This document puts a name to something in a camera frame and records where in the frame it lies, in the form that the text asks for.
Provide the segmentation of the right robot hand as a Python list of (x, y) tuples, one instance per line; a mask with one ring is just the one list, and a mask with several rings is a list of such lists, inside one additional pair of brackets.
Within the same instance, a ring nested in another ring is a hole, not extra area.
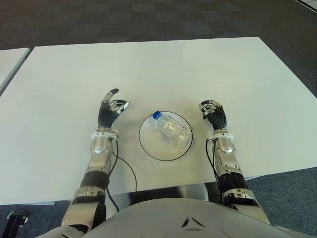
[(199, 104), (203, 119), (207, 119), (214, 130), (227, 128), (227, 120), (222, 105), (215, 100), (206, 100)]

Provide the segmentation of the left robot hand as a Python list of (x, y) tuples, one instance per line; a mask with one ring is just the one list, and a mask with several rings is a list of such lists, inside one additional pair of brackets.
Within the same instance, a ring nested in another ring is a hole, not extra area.
[(112, 97), (119, 92), (114, 88), (104, 96), (98, 114), (98, 127), (111, 128), (116, 119), (128, 108), (130, 102), (125, 100), (112, 100)]

